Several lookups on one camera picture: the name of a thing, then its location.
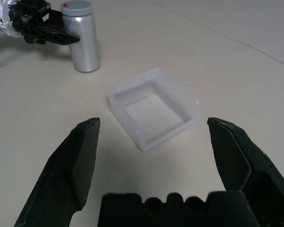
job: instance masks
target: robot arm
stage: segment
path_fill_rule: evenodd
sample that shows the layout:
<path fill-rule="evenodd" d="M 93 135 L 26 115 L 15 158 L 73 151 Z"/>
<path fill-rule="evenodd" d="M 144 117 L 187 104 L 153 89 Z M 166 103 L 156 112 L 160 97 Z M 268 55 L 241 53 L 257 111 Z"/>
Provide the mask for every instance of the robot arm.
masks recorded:
<path fill-rule="evenodd" d="M 0 30 L 16 38 L 24 36 L 29 44 L 69 45 L 80 40 L 63 28 L 62 13 L 45 0 L 0 0 Z"/>

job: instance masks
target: transparent plastic box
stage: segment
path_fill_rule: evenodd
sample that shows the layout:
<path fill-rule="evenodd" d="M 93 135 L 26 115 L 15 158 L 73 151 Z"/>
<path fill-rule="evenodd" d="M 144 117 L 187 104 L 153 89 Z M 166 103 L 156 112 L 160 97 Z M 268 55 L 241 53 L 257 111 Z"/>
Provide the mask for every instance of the transparent plastic box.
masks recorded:
<path fill-rule="evenodd" d="M 113 114 L 142 151 L 201 119 L 198 98 L 162 69 L 109 87 L 107 95 Z"/>

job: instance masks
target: white lid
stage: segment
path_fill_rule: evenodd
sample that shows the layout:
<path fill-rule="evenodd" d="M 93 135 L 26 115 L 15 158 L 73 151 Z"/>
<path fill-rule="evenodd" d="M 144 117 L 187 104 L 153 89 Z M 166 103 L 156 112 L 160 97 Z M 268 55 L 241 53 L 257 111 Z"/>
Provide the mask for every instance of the white lid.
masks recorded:
<path fill-rule="evenodd" d="M 84 16 L 93 12 L 93 5 L 88 1 L 67 1 L 60 9 L 67 16 Z"/>

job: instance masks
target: table surface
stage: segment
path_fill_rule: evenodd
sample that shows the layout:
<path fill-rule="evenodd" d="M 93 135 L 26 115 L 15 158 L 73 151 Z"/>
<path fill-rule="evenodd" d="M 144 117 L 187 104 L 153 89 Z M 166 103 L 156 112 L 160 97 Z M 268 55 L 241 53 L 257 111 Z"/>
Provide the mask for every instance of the table surface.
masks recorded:
<path fill-rule="evenodd" d="M 45 163 L 77 123 L 100 117 L 87 205 L 71 227 L 98 222 L 102 196 L 224 190 L 206 120 L 245 129 L 284 177 L 284 0 L 93 0 L 102 66 L 73 69 L 68 46 L 0 32 L 0 227 L 13 226 Z M 61 1 L 50 1 L 58 9 Z M 200 123 L 142 153 L 105 89 L 163 68 L 200 98 Z"/>

